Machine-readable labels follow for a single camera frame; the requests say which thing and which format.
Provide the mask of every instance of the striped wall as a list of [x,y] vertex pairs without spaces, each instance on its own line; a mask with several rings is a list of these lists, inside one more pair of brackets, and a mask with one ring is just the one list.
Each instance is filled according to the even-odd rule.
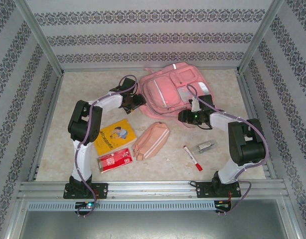
[[286,0],[244,72],[306,238],[306,0]]
[[12,0],[0,0],[0,237],[26,181],[59,78]]
[[237,67],[272,0],[28,0],[67,69]]

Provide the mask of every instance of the yellow book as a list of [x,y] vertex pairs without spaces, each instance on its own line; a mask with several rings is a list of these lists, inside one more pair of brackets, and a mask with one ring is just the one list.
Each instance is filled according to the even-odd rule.
[[99,155],[119,149],[137,139],[128,119],[123,119],[100,130],[94,141]]

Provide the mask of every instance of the marble surface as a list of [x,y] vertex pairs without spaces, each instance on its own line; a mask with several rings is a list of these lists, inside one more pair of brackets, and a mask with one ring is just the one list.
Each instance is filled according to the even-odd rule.
[[[228,113],[247,118],[242,96],[233,70],[201,70],[215,96],[215,105]],[[95,100],[115,87],[128,74],[139,79],[149,74],[146,71],[112,71],[65,73],[60,95],[53,115],[50,131],[40,163],[37,181],[68,181],[73,170],[74,151],[67,131],[74,106],[78,100]],[[106,127],[128,118],[137,136],[153,122],[139,109],[127,115],[123,109],[114,109],[103,115],[101,127]],[[100,173],[97,152],[92,147],[91,168],[93,181],[155,181],[155,180],[210,180],[216,170],[229,159],[228,135],[214,128],[201,130],[185,128],[172,120],[163,120],[171,133],[160,152],[143,161],[136,161],[120,168]],[[196,144],[215,139],[218,146],[196,156],[203,170],[199,172],[183,150],[183,145],[192,148]],[[262,167],[244,172],[240,179],[265,179]]]

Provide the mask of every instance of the white marker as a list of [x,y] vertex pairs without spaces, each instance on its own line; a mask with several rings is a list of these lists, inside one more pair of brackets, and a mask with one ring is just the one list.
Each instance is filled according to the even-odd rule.
[[196,159],[193,156],[193,154],[191,153],[191,151],[189,151],[188,147],[186,145],[184,145],[183,148],[186,151],[186,153],[188,154],[188,156],[191,158],[191,160],[193,161],[195,166],[197,167],[198,171],[202,171],[203,169],[202,169],[201,165],[198,164],[198,162],[196,161]]

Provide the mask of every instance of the reflective strip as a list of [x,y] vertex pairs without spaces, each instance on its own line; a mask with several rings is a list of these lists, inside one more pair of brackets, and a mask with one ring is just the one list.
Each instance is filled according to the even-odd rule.
[[166,137],[167,133],[169,132],[168,129],[165,129],[163,134],[158,138],[158,140],[151,146],[151,148],[143,155],[143,158],[147,158],[159,145],[159,143],[162,142],[162,140]]
[[157,83],[156,83],[155,80],[154,80],[154,83],[155,83],[156,88],[157,88],[157,90],[158,90],[158,92],[159,92],[159,95],[160,95],[161,98],[162,98],[162,101],[163,101],[163,103],[164,103],[164,106],[167,107],[167,104],[166,104],[165,99],[164,99],[164,97],[163,97],[163,95],[162,95],[162,92],[161,92],[161,90],[159,89],[159,87],[158,87],[158,85],[157,85]]
[[205,95],[209,95],[208,87],[203,82],[198,82],[198,85],[200,86]]

